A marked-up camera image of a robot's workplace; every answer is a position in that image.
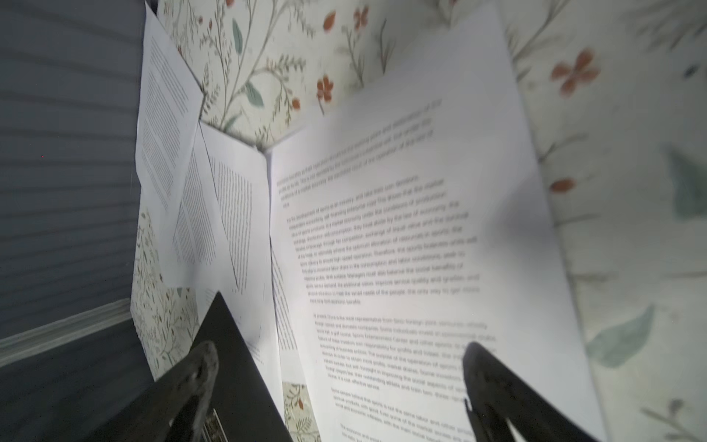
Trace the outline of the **black white file folder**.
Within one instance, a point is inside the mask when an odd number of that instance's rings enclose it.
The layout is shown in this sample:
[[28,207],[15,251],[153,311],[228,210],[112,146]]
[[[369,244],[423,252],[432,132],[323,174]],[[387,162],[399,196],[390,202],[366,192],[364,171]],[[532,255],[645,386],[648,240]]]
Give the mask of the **black white file folder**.
[[191,346],[203,342],[215,345],[219,369],[201,440],[290,441],[283,418],[221,295],[215,296]]

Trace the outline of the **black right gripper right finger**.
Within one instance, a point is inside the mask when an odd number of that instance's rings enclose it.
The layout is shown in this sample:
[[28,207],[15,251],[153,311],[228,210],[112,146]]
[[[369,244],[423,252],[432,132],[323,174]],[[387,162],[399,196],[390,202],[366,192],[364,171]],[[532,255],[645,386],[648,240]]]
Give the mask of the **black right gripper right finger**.
[[471,342],[462,358],[466,414],[478,441],[592,441],[483,345]]

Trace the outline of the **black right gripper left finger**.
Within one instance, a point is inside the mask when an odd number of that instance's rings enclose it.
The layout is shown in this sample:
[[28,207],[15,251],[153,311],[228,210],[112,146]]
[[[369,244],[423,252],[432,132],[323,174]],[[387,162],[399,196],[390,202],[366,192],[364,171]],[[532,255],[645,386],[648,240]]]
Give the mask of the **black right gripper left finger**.
[[200,441],[219,370],[211,341],[197,345],[89,441]]

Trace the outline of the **printed paper sheet back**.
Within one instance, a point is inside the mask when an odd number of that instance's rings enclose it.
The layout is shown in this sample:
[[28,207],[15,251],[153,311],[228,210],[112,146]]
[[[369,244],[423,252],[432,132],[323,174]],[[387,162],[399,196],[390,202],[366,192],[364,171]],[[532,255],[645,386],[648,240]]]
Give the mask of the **printed paper sheet back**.
[[189,66],[145,3],[136,171],[154,214],[167,214],[183,184],[203,99]]

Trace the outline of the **printed paper sheet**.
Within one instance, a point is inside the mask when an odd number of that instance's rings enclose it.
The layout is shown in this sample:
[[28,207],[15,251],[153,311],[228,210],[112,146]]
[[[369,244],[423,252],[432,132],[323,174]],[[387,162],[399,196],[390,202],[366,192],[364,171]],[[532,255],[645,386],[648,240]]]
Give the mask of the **printed paper sheet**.
[[489,349],[605,439],[497,6],[272,150],[272,251],[325,441],[471,441]]
[[217,296],[224,298],[268,391],[282,404],[285,383],[302,383],[304,375],[272,256],[267,160],[203,123],[178,190],[171,250],[160,261],[168,281],[194,290],[199,322]]
[[136,171],[154,214],[167,214],[183,184],[203,99],[189,66],[145,3]]

